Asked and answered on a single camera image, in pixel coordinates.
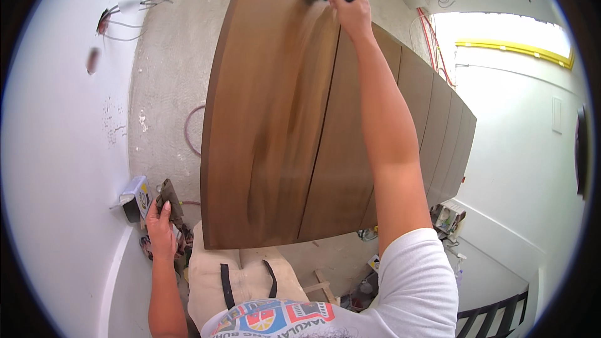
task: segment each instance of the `cabinet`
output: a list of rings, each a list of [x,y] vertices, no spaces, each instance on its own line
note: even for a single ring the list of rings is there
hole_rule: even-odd
[[[475,117],[428,64],[373,30],[414,118],[428,201],[446,200],[459,189]],[[373,226],[372,195],[357,56],[332,9],[231,0],[204,117],[205,247],[290,244]]]

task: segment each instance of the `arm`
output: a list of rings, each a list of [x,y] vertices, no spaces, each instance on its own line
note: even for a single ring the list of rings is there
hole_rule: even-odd
[[[431,228],[419,145],[407,103],[372,32],[367,0],[330,0],[359,61],[361,129],[372,168],[380,255],[395,239]]]
[[[153,337],[187,337],[186,317],[177,289],[173,257],[176,253],[176,238],[169,222],[171,204],[165,203],[161,216],[152,201],[146,225],[152,243],[152,293],[148,308],[148,326]]]

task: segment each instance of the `left hand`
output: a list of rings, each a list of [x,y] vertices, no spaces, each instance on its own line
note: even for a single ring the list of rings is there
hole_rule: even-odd
[[[146,215],[146,227],[152,244],[153,259],[173,261],[176,255],[177,241],[173,234],[173,223],[169,222],[171,216],[171,203],[165,202],[161,215],[156,207],[156,200],[152,201]]]

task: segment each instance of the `black strap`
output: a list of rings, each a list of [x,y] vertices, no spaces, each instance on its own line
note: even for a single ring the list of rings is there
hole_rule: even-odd
[[[278,293],[278,281],[275,280],[274,270],[271,268],[269,263],[266,260],[263,260],[263,263],[265,264],[265,267],[267,268],[267,271],[273,280],[273,283],[271,284],[271,291],[269,291],[269,298],[272,299]]]
[[[223,288],[225,305],[227,306],[228,310],[232,309],[236,303],[234,302],[234,295],[231,293],[231,284],[229,283],[229,266],[227,264],[221,264],[221,287]]]

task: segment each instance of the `person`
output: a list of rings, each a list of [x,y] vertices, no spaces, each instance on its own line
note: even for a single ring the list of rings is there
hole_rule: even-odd
[[[455,336],[455,275],[432,228],[414,122],[372,33],[370,4],[329,2],[359,62],[361,127],[379,227],[379,304],[355,313],[309,302],[277,249],[240,250],[239,269],[231,251],[203,248],[198,225],[188,273],[188,312],[202,337]],[[146,222],[154,254],[148,323],[155,338],[187,336],[173,270],[176,244],[169,208],[166,204],[159,217],[153,204]],[[227,282],[220,269],[224,265],[231,268]],[[270,274],[275,274],[273,281]],[[277,298],[268,298],[275,296],[275,280]],[[242,303],[233,306],[234,300]]]

